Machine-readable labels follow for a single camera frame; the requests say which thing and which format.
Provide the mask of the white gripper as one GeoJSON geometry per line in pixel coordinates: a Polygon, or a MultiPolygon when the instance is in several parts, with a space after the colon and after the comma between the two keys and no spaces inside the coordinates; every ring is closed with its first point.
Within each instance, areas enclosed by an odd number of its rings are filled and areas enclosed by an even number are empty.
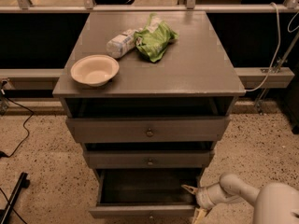
{"type": "Polygon", "coordinates": [[[209,213],[208,210],[221,202],[221,186],[211,185],[208,187],[196,188],[189,185],[182,185],[190,194],[196,194],[196,201],[199,208],[194,209],[192,224],[200,224],[202,219],[209,213]]]}

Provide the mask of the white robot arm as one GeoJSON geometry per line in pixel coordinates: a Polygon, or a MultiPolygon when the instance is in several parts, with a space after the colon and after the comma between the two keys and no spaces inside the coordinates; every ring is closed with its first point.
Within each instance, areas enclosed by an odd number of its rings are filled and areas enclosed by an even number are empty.
{"type": "Polygon", "coordinates": [[[217,204],[242,201],[253,207],[252,224],[299,224],[299,191],[283,183],[269,183],[256,189],[238,175],[224,173],[210,186],[182,187],[195,196],[199,205],[192,224],[200,224],[217,204]]]}

